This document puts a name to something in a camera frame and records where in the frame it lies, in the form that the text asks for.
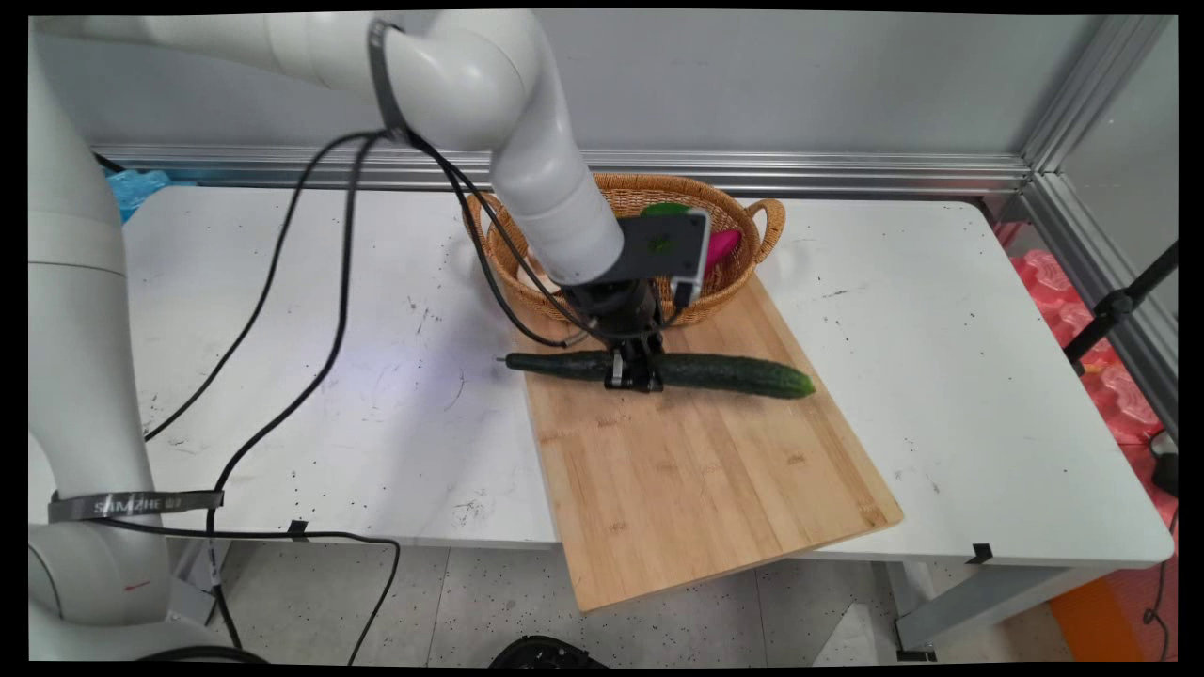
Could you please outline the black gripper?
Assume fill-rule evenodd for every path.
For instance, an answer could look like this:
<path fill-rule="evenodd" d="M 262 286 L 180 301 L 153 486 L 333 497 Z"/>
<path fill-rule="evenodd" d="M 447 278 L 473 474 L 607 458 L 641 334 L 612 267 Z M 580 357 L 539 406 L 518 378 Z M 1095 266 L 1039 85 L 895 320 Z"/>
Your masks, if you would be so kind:
<path fill-rule="evenodd" d="M 628 389 L 628 351 L 632 351 L 631 388 L 641 393 L 665 389 L 657 365 L 665 353 L 661 334 L 665 316 L 653 282 L 571 285 L 563 287 L 562 294 L 578 320 L 610 348 L 606 389 Z"/>

